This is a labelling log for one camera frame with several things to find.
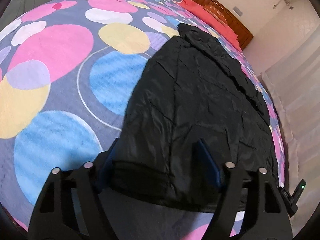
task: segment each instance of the red pillow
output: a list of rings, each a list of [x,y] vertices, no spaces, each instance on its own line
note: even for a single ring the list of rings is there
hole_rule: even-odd
[[[238,35],[228,26],[218,22],[210,13],[203,9],[200,4],[197,4],[193,0],[182,0],[180,3],[182,8],[191,12],[199,19],[207,23],[209,26],[214,28],[220,35],[226,38],[239,52],[242,52],[239,41],[237,40]]]
[[[212,5],[205,5],[203,8],[214,18],[216,18],[221,24],[228,25],[226,18],[217,8]]]

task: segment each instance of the black bracket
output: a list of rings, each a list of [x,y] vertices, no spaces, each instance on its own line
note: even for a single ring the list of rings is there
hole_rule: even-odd
[[[96,160],[77,170],[61,171],[54,168],[38,197],[32,213],[29,240],[118,240],[103,210],[98,194],[108,187],[112,176],[112,158],[117,140]],[[216,212],[202,240],[291,240],[292,230],[287,213],[290,203],[295,212],[305,181],[293,194],[278,188],[271,174],[260,168],[248,172],[239,164],[221,163],[213,159],[204,140],[195,145],[195,152],[205,164],[204,173],[209,182],[221,192]],[[244,221],[238,235],[229,238],[241,191],[248,189]],[[80,233],[73,208],[71,189],[76,189],[89,236]]]

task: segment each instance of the metal bolt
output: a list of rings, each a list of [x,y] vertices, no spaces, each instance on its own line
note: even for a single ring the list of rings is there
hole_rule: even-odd
[[[58,174],[60,172],[60,168],[54,168],[51,171],[53,174]]]
[[[86,168],[86,169],[89,169],[93,166],[93,163],[92,162],[86,162],[85,164],[83,164],[83,166]]]
[[[233,169],[236,165],[232,162],[227,162],[226,163],[226,167],[229,168],[229,169]]]
[[[268,173],[268,171],[267,171],[267,169],[266,168],[259,168],[259,172],[260,173],[262,173],[262,174],[267,174]]]

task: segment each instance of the polka dot bedspread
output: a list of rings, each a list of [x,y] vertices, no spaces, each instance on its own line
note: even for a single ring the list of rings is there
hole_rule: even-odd
[[[0,202],[24,228],[52,168],[78,168],[119,136],[146,62],[179,35],[181,22],[216,37],[263,94],[283,185],[284,150],[269,96],[244,55],[179,1],[54,0],[0,33]],[[198,240],[213,216],[109,189],[101,200],[119,239]]]

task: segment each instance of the wooden furniture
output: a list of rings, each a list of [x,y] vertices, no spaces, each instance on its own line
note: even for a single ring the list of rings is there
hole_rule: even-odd
[[[204,5],[213,5],[215,8],[220,10],[227,20],[228,26],[238,35],[238,41],[240,43],[240,48],[244,49],[249,42],[252,40],[253,35],[250,31],[239,21],[239,19],[234,16],[227,8],[225,8],[217,0],[193,0],[196,3]]]

